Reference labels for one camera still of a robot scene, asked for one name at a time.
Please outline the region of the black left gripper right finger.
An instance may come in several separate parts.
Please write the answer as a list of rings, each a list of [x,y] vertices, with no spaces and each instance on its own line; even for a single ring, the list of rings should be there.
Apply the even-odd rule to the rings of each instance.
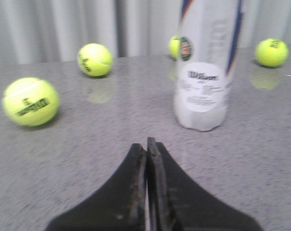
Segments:
[[[150,228],[153,231],[260,231],[251,216],[192,180],[163,143],[147,139]]]

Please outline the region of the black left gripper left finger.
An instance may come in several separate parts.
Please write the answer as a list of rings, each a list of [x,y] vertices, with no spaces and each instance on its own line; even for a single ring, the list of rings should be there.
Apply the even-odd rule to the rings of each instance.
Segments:
[[[146,152],[131,145],[123,162],[89,198],[56,216],[47,231],[143,231]]]

